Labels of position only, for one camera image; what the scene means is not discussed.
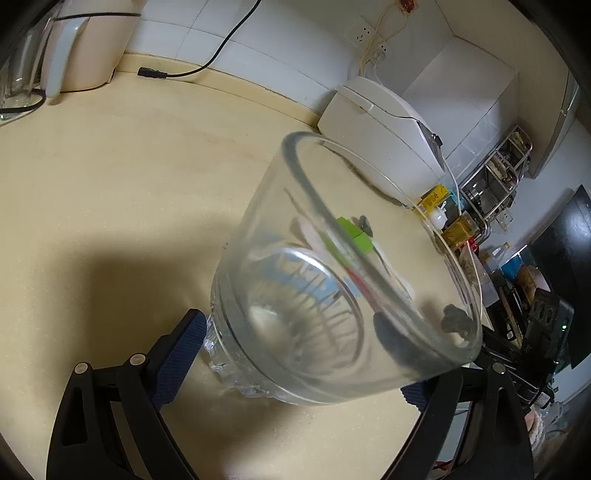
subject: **screw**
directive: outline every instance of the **screw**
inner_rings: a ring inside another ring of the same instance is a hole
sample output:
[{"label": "screw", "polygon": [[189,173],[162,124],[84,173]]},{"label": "screw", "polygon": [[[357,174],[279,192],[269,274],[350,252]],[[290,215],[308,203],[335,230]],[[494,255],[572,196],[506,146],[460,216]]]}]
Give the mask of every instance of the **screw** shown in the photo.
[{"label": "screw", "polygon": [[129,359],[129,363],[137,366],[141,365],[145,362],[146,356],[143,353],[136,353],[133,357]]},{"label": "screw", "polygon": [[501,375],[507,371],[507,369],[505,368],[505,365],[500,364],[499,362],[492,364],[492,369]]},{"label": "screw", "polygon": [[86,364],[84,362],[82,362],[74,367],[74,372],[76,372],[79,375],[83,374],[87,370],[88,370],[88,364]]}]

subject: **clear glass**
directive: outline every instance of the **clear glass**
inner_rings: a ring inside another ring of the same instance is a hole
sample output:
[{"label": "clear glass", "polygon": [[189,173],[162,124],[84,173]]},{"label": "clear glass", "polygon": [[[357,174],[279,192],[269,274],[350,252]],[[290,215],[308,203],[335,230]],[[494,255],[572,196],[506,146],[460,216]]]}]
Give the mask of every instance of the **clear glass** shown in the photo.
[{"label": "clear glass", "polygon": [[[50,10],[31,27],[14,48],[4,65],[0,66],[0,109],[31,104],[43,48],[49,35],[51,20],[57,7]],[[9,120],[18,113],[0,113],[0,120]]]},{"label": "clear glass", "polygon": [[[283,140],[212,287],[205,346],[228,386],[338,403],[478,354],[479,308],[456,257],[417,209],[361,177],[360,161],[321,135]],[[369,247],[337,221],[361,216]]]}]

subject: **kitchen counter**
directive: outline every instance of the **kitchen counter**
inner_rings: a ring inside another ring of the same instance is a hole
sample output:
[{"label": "kitchen counter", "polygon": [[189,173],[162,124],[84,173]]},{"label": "kitchen counter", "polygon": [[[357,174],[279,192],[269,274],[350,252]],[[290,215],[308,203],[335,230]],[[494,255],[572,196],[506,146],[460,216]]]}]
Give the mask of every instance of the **kitchen counter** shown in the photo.
[{"label": "kitchen counter", "polygon": [[[282,137],[306,129],[129,73],[0,128],[0,432],[35,479],[73,367],[119,365],[209,311],[225,242]],[[379,479],[418,417],[397,390],[312,408],[244,398],[201,354],[162,414],[203,480]]]}]

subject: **yellow box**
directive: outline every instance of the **yellow box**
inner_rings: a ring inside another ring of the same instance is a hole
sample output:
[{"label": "yellow box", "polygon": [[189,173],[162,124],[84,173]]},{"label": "yellow box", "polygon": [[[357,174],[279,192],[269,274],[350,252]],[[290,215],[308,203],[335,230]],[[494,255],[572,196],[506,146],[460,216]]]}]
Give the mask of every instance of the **yellow box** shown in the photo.
[{"label": "yellow box", "polygon": [[426,193],[421,201],[418,203],[418,209],[423,212],[424,215],[429,215],[431,211],[445,200],[449,195],[449,190],[445,188],[441,183],[435,185],[428,193]]}]

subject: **metal rack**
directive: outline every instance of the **metal rack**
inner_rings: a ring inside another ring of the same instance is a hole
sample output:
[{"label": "metal rack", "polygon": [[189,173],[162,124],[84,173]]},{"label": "metal rack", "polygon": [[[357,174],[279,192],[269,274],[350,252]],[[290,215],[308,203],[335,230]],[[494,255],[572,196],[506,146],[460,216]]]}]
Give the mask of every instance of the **metal rack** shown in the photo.
[{"label": "metal rack", "polygon": [[530,160],[529,135],[515,125],[460,185],[460,194],[480,231],[474,240],[484,242],[491,222],[509,208]]}]

